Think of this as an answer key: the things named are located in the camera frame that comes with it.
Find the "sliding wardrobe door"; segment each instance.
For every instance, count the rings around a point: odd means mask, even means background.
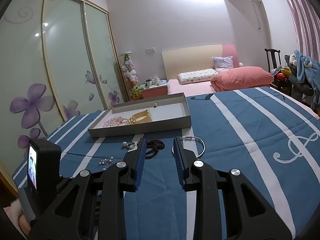
[[[101,77],[101,88],[107,104],[112,106],[123,103],[126,96],[110,37],[107,15],[87,4],[85,12],[92,57],[97,74]]]
[[[81,3],[47,0],[44,15],[48,67],[67,118],[104,110],[84,38]]]
[[[41,43],[44,0],[12,0],[0,20],[0,163],[11,175],[29,138],[43,138],[63,122],[51,92]]]

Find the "beige headboard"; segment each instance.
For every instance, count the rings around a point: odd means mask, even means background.
[[[212,57],[222,56],[222,45],[207,45],[162,52],[167,80],[178,74],[212,68]]]

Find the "striped curtain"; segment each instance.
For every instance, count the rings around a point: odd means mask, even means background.
[[[308,0],[287,0],[300,52],[320,61],[320,20]]]

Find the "white floral pillow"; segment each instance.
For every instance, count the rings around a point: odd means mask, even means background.
[[[212,57],[212,62],[213,68],[219,73],[233,68],[233,56]]]
[[[210,81],[211,78],[218,74],[213,68],[181,73],[178,75],[180,85]]]

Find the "headboard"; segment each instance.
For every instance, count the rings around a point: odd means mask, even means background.
[[[233,66],[239,67],[234,45],[206,45],[162,52],[167,80],[177,79],[178,74],[212,68],[212,57],[233,56]]]

